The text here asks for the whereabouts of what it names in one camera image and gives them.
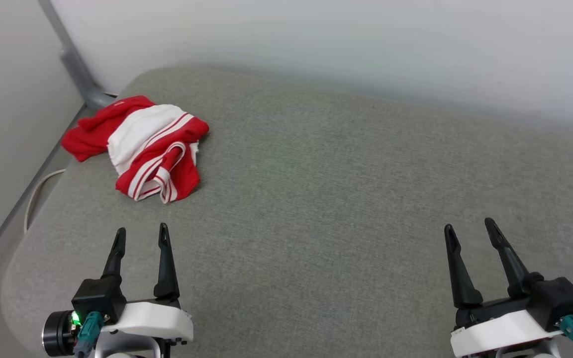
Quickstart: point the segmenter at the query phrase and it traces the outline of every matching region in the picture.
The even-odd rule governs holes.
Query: wall
[[[35,0],[0,0],[0,226],[82,100]]]
[[[573,125],[573,1],[54,0],[93,76],[207,64]]]

